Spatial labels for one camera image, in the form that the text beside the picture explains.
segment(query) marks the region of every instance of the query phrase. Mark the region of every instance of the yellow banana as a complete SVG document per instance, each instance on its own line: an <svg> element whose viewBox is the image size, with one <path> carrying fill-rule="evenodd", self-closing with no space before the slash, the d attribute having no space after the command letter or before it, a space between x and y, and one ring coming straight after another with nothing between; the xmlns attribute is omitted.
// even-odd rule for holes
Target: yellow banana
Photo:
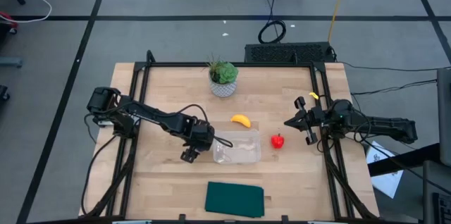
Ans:
<svg viewBox="0 0 451 224"><path fill-rule="evenodd" d="M232 122L239 122L239 123L241 123L242 125L244 125L245 127L248 127L248 128L251 127L251 121L245 115L236 114L230 119L230 121L232 121Z"/></svg>

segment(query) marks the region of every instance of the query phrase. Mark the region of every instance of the green towel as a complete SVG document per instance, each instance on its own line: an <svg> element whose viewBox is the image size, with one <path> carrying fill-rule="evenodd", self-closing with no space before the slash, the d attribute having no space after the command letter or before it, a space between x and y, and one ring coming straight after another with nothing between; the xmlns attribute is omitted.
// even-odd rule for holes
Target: green towel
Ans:
<svg viewBox="0 0 451 224"><path fill-rule="evenodd" d="M258 218L265 215L263 188L209 182L206 189L205 211Z"/></svg>

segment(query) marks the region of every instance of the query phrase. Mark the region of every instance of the transparent tray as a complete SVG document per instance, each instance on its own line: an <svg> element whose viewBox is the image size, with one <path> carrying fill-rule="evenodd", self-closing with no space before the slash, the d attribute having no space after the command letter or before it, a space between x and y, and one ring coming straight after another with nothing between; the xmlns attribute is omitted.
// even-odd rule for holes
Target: transparent tray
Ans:
<svg viewBox="0 0 451 224"><path fill-rule="evenodd" d="M213 159L219 164L256 163L261 158L260 134L250 131L216 131L215 135L233 143L226 147L217 140L213 141Z"/></svg>

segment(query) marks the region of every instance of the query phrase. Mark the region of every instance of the white planter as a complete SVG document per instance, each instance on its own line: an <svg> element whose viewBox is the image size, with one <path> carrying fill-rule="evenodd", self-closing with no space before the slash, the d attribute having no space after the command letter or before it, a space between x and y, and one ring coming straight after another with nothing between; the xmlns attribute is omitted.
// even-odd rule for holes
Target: white planter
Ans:
<svg viewBox="0 0 451 224"><path fill-rule="evenodd" d="M216 95L217 97L229 97L233 94L233 92L237 88L236 81L228 84L218 84L213 82L213 80L211 80L210 73L209 80L210 80L210 89L213 92L213 94Z"/></svg>

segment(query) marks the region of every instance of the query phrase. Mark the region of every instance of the black metal frame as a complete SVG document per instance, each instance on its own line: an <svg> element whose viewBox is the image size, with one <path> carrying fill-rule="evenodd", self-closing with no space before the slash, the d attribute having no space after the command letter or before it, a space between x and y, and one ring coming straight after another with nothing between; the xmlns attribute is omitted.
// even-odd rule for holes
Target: black metal frame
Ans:
<svg viewBox="0 0 451 224"><path fill-rule="evenodd" d="M321 81L323 85L323 91L324 95L323 97L326 100L326 106L329 107L331 105L332 99L330 96L330 90L328 85L328 78L326 75L326 67L323 62L313 62L313 63L233 63L237 67L287 67L287 68L308 68L310 72L311 77L311 85L312 89L315 93L319 93L319 86L317 81L316 73L319 72L319 75L321 76ZM129 95L131 97L134 97L136 94L136 88L137 88L137 80L140 74L140 71L144 71L143 79L142 79L142 85L140 90L140 96L139 101L144 102L145 94L147 91L147 83L149 79L149 72L152 67L205 67L206 64L204 62L185 62L185 63L171 63L171 62L156 62L154 57L152 56L152 53L150 51L147 52L147 60L145 62L135 62L135 66L133 68L133 75L132 80L130 84L130 93ZM315 105L321 107L321 100L315 100ZM137 150L137 141L138 141L138 134L135 138L132 139L124 139L121 138L119 142L118 147L118 154L116 157L116 164L114 166L114 172L113 172L113 180L115 180L121 171L123 171L123 157L126 147L127 140L131 140L130 145L130 154L133 154L132 156L132 163L131 167L128 167L127 175L125 176L125 183L123 188L123 196L121 199L121 207L119 211L118 216L113 215L113 209L114 204L116 202L116 191L114 191L113 194L111 194L111 198L108 201L108 204L106 206L106 215L99 217L99 216L90 216L86 218L79 218L75 220L56 220L56 221L50 221L50 222L44 222L48 224L63 224L63 223L112 223L113 221L120 221L125 220L127 206L128 206L128 199L130 196L130 187L131 187L131 180L132 180L132 173L133 173L133 166L135 163L135 153ZM330 200L332 202L332 209L333 209L333 215L335 221L346 221L347 223L390 223L385 222L383 220L378 219L368 219L367 218L355 218L354 217L354 207L352 205L352 200L357 199L357 195L352 191L352 189L347 185L347 177L346 177L346 170L345 170L345 162L342 155L342 149L340 145L339 139L334 139L335 141L335 154L337 159L337 166L335 164L333 167L330 165L330 163L333 164L332 156L330 154L330 149L328 147L328 140L325 139L324 135L321 133L321 139L322 140L322 146L323 146L323 152L324 152L324 161L326 162L326 170L327 170L327 176L328 176L328 186L330 190ZM347 217L341 216L340 213L340 205L338 202L338 194L337 194L337 188L335 186L335 179L341 184L343 187L343 196L345 199L345 207L346 207L346 213ZM185 214L180 214L180 217L178 220L152 220L152 223L192 223L192 224L203 224L203 223L226 223L226 220L186 220ZM288 220L288 216L281 216L281 220L237 220L235 223L307 223L307 221L292 221Z"/></svg>
<svg viewBox="0 0 451 224"><path fill-rule="evenodd" d="M440 160L440 143L370 163L368 164L369 175L373 177L403 170L404 168L401 168L397 163L402 164L406 168L415 168L422 166L424 161L442 163Z"/></svg>

